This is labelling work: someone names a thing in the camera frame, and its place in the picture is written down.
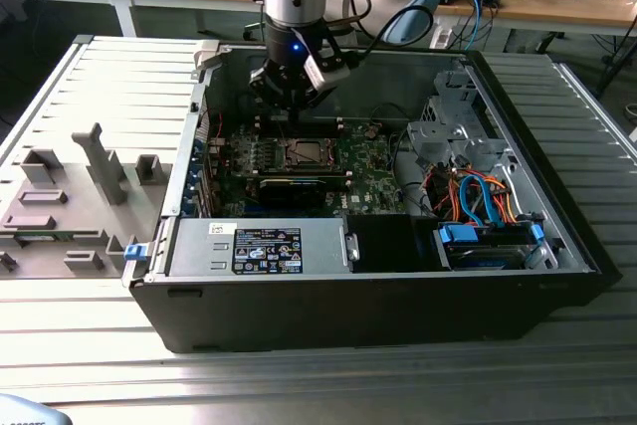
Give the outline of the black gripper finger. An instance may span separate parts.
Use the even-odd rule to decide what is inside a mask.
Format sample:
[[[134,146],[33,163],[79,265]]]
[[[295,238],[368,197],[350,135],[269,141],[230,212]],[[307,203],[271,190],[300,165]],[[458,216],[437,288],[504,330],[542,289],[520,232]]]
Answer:
[[[264,64],[251,72],[251,90],[255,101],[288,113],[288,122],[299,120],[296,95],[299,76],[279,64]]]
[[[325,98],[326,92],[319,92],[314,87],[297,91],[297,115],[302,111],[318,106]]]

